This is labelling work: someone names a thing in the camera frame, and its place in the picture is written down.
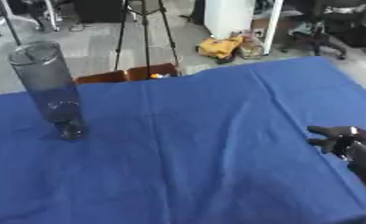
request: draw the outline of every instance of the glass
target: glass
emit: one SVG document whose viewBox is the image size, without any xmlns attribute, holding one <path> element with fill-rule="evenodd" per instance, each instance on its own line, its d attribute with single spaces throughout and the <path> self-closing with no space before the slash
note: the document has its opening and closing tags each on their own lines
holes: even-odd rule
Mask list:
<svg viewBox="0 0 366 224">
<path fill-rule="evenodd" d="M 54 123 L 62 138 L 85 133 L 80 96 L 57 43 L 22 45 L 9 55 L 9 62 L 41 115 Z"/>
</svg>

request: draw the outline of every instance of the gray carpet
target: gray carpet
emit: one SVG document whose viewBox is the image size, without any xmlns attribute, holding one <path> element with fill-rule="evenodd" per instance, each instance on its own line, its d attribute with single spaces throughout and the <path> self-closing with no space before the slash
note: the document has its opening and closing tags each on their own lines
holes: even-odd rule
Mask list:
<svg viewBox="0 0 366 224">
<path fill-rule="evenodd" d="M 172 28 L 172 34 L 178 46 L 180 70 L 183 74 L 195 74 L 200 70 L 216 67 L 213 60 L 199 56 L 194 47 L 202 39 L 208 37 L 208 32 L 203 27 L 186 23 L 179 17 L 191 11 L 193 3 L 190 0 L 165 0 L 168 10 L 167 16 Z M 36 40 L 52 40 L 60 43 L 67 64 L 73 77 L 88 74 L 107 72 L 114 66 L 115 48 L 119 33 L 119 24 L 91 24 L 83 31 L 71 32 L 69 28 L 74 25 L 69 16 L 72 11 L 68 6 L 60 23 L 60 31 L 35 31 L 34 27 L 26 23 L 15 23 L 16 30 L 24 42 Z M 165 63 L 172 61 L 171 50 L 164 32 L 161 16 L 150 16 L 151 63 Z M 0 94 L 22 91 L 24 88 L 19 83 L 16 75 L 7 62 L 7 55 L 13 51 L 15 45 L 6 26 L 1 28 L 3 36 L 0 38 Z M 127 69 L 144 65 L 143 31 L 140 23 L 135 23 L 132 18 L 127 24 L 126 38 L 123 42 L 123 53 L 119 69 Z M 280 60 L 307 56 L 310 52 L 306 49 L 292 50 L 287 54 L 277 50 L 277 45 L 272 53 L 259 61 Z M 330 52 L 328 57 L 342 70 L 346 71 L 353 79 L 366 87 L 366 55 L 360 49 L 349 49 L 347 60 L 339 61 Z M 258 60 L 237 59 L 233 64 L 253 63 Z"/>
</svg>

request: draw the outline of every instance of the blue tablecloth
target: blue tablecloth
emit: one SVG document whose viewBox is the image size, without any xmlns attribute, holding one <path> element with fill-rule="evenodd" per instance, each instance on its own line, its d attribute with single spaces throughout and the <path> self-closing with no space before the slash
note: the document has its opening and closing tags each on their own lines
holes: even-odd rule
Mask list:
<svg viewBox="0 0 366 224">
<path fill-rule="evenodd" d="M 0 95 L 0 223 L 366 220 L 365 186 L 305 142 L 307 125 L 366 129 L 366 91 L 323 58 L 80 92 L 73 142 L 26 94 Z"/>
</svg>

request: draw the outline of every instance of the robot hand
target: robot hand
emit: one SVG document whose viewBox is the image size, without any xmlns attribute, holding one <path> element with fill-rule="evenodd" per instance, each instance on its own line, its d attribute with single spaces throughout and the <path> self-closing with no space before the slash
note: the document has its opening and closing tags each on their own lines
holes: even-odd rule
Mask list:
<svg viewBox="0 0 366 224">
<path fill-rule="evenodd" d="M 366 130 L 353 126 L 307 129 L 325 137 L 307 139 L 311 145 L 319 146 L 324 154 L 331 152 L 348 161 L 348 168 L 366 185 Z"/>
</svg>

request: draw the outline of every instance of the brown box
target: brown box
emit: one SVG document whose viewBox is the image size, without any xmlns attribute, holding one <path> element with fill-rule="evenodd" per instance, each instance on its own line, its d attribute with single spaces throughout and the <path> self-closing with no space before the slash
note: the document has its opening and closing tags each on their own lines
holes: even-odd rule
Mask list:
<svg viewBox="0 0 366 224">
<path fill-rule="evenodd" d="M 171 63 L 151 66 L 151 74 L 170 74 L 171 77 L 177 77 L 178 71 Z M 149 80 L 146 66 L 133 67 L 127 70 L 128 81 L 146 81 Z"/>
<path fill-rule="evenodd" d="M 251 23 L 251 30 L 254 31 L 255 29 L 264 29 L 264 37 L 266 37 L 266 32 L 269 27 L 269 18 L 260 18 L 252 20 Z M 281 17 L 277 24 L 276 34 L 274 36 L 274 40 L 281 40 L 286 37 L 288 31 L 292 29 L 296 25 L 296 22 L 288 17 Z"/>
<path fill-rule="evenodd" d="M 177 77 L 178 71 L 171 63 L 151 66 L 151 74 L 170 74 Z M 123 82 L 123 81 L 146 81 L 151 77 L 147 74 L 146 66 L 133 67 L 125 73 L 122 70 L 82 76 L 74 80 L 75 84 L 100 83 L 100 82 Z"/>
<path fill-rule="evenodd" d="M 98 82 L 123 82 L 127 81 L 124 71 L 118 70 L 110 73 L 99 73 L 82 76 L 74 80 L 75 84 L 98 83 Z"/>
</svg>

